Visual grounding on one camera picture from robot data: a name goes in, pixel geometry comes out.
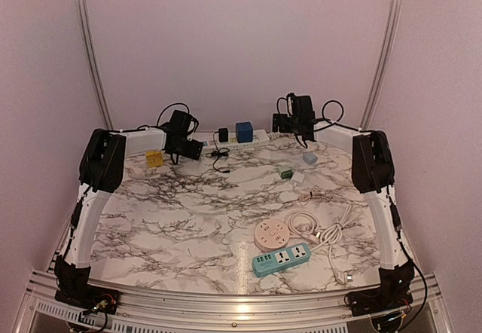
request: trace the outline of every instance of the marble table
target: marble table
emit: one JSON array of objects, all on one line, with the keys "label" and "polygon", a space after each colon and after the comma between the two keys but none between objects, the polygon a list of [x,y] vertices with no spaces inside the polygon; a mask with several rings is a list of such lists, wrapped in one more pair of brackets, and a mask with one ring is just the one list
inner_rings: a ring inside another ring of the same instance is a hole
[{"label": "marble table", "polygon": [[[280,273],[257,278],[252,259],[255,225],[300,209],[298,197],[314,185],[322,199],[304,209],[323,228],[343,214],[348,203],[363,209],[334,247],[334,263],[352,274],[348,287],[379,283],[380,252],[374,223],[363,196],[353,187],[350,155],[323,143],[310,143],[314,165],[304,150],[283,137],[269,145],[232,151],[217,168],[213,159],[184,159],[173,166],[147,168],[143,154],[127,158],[124,180],[100,219],[92,251],[91,278],[152,289],[214,294],[275,295],[320,292],[345,287],[336,283],[328,250]],[[276,167],[289,165],[305,175],[302,185],[281,180]],[[289,245],[302,240],[290,239]]]}]

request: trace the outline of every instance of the black charging cable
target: black charging cable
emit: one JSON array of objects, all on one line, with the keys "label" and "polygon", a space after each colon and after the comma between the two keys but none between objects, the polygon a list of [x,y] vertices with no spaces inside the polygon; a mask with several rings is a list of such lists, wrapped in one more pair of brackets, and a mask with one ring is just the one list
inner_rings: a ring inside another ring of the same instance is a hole
[{"label": "black charging cable", "polygon": [[231,170],[220,170],[216,167],[216,162],[219,161],[221,157],[228,157],[230,153],[230,149],[226,147],[218,147],[218,144],[216,143],[216,133],[219,133],[219,131],[216,131],[212,134],[212,139],[214,140],[214,146],[216,146],[216,149],[212,152],[209,152],[206,156],[215,158],[214,162],[212,163],[212,168],[219,173],[230,173]]}]

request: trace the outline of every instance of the blue power strip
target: blue power strip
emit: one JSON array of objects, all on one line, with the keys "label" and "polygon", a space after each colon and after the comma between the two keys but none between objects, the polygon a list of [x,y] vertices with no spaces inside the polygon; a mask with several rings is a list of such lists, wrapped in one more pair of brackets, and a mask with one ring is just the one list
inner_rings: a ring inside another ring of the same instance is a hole
[{"label": "blue power strip", "polygon": [[311,251],[306,243],[288,246],[253,258],[253,271],[261,278],[309,261]]}]

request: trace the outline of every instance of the gray marble vein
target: gray marble vein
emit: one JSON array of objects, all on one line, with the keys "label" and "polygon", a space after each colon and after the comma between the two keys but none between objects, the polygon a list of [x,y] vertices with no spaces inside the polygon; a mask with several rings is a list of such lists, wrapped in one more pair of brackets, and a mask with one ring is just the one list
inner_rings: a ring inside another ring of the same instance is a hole
[{"label": "gray marble vein", "polygon": [[[349,286],[378,283],[379,249],[374,223],[363,196],[351,183],[346,152],[310,144],[318,156],[307,165],[293,139],[233,151],[214,171],[213,160],[181,158],[147,168],[143,154],[127,158],[124,180],[108,201],[96,232],[91,277],[114,283],[183,292],[290,294],[342,289],[328,263],[328,250],[315,252],[306,264],[257,278],[252,259],[261,252],[253,243],[255,225],[300,209],[298,196],[318,185],[322,199],[304,209],[323,228],[343,214],[348,203],[363,213],[346,228],[334,247],[334,263],[353,275]],[[288,165],[305,175],[296,186],[281,180],[276,168]],[[289,245],[302,240],[290,239]]]}]

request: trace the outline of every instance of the yellow block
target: yellow block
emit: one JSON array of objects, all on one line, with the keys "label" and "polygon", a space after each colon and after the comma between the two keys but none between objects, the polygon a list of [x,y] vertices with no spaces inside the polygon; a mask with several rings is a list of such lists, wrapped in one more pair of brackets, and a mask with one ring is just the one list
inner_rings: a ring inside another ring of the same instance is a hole
[{"label": "yellow block", "polygon": [[148,162],[148,167],[161,167],[164,165],[163,154],[159,150],[146,151],[145,159]]}]

